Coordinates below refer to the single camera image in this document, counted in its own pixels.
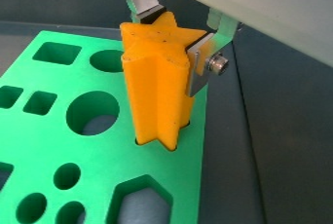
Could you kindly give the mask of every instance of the silver bolt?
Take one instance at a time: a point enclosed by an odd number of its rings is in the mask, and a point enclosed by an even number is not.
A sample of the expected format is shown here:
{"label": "silver bolt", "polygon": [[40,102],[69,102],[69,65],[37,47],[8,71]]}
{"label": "silver bolt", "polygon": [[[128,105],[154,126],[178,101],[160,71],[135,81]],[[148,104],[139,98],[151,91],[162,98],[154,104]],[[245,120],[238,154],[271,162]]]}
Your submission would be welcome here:
{"label": "silver bolt", "polygon": [[216,53],[207,62],[207,70],[215,75],[220,75],[227,67],[229,61],[222,56],[222,53]]}

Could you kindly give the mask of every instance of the small round hole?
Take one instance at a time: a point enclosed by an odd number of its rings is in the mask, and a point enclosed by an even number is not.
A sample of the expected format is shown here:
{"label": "small round hole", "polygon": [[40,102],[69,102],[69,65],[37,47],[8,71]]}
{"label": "small round hole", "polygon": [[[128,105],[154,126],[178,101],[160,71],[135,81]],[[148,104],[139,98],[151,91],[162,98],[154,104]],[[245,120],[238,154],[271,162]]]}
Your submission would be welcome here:
{"label": "small round hole", "polygon": [[53,181],[59,189],[67,190],[73,187],[80,177],[80,170],[76,164],[64,164],[57,168]]}
{"label": "small round hole", "polygon": [[57,213],[57,224],[80,224],[84,221],[84,206],[79,202],[67,203]]}
{"label": "small round hole", "polygon": [[71,103],[67,121],[71,130],[81,135],[104,132],[119,117],[118,100],[104,92],[91,92]]}
{"label": "small round hole", "polygon": [[23,224],[33,223],[41,217],[47,207],[47,199],[40,193],[28,195],[17,207],[17,220]]}
{"label": "small round hole", "polygon": [[92,55],[89,63],[103,72],[122,72],[120,56],[122,51],[104,50]]}

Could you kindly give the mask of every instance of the green shape sorter board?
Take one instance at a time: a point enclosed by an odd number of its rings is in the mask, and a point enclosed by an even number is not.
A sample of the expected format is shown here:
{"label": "green shape sorter board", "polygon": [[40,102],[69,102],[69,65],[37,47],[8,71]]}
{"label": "green shape sorter board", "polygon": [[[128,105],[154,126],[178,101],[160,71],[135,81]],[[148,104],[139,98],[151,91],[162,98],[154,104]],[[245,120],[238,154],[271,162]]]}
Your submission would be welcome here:
{"label": "green shape sorter board", "polygon": [[[170,223],[198,222],[206,94],[198,95],[178,147],[136,145],[120,69],[122,43],[39,33],[0,78],[0,223],[118,223],[122,198],[151,187]],[[97,116],[99,134],[83,134]]]}

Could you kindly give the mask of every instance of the square hole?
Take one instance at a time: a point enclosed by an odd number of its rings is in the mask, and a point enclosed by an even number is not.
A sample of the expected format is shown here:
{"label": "square hole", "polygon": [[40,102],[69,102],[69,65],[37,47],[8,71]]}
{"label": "square hole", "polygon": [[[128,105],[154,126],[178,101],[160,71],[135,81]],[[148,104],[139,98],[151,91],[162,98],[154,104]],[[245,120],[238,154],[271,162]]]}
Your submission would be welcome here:
{"label": "square hole", "polygon": [[23,88],[15,88],[15,87],[1,87],[0,88],[0,108],[11,108],[20,95],[23,94],[24,89]]}
{"label": "square hole", "polygon": [[5,186],[9,176],[13,172],[13,166],[9,164],[0,163],[0,191]]}
{"label": "square hole", "polygon": [[69,65],[73,63],[80,49],[79,46],[47,42],[37,50],[32,59]]}
{"label": "square hole", "polygon": [[57,96],[53,93],[35,92],[25,104],[24,112],[47,115],[56,98]]}

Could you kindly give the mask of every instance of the star-shaped block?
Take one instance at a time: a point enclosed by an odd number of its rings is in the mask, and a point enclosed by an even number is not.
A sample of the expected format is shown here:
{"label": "star-shaped block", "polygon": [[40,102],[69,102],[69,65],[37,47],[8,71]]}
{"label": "star-shaped block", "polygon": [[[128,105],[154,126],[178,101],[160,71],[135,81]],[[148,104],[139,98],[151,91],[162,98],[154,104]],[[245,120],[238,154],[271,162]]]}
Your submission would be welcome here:
{"label": "star-shaped block", "polygon": [[194,97],[184,94],[190,72],[184,49],[204,34],[204,30],[179,28],[171,12],[152,24],[120,25],[122,67],[138,144],[158,139],[168,150],[176,147],[194,103]]}

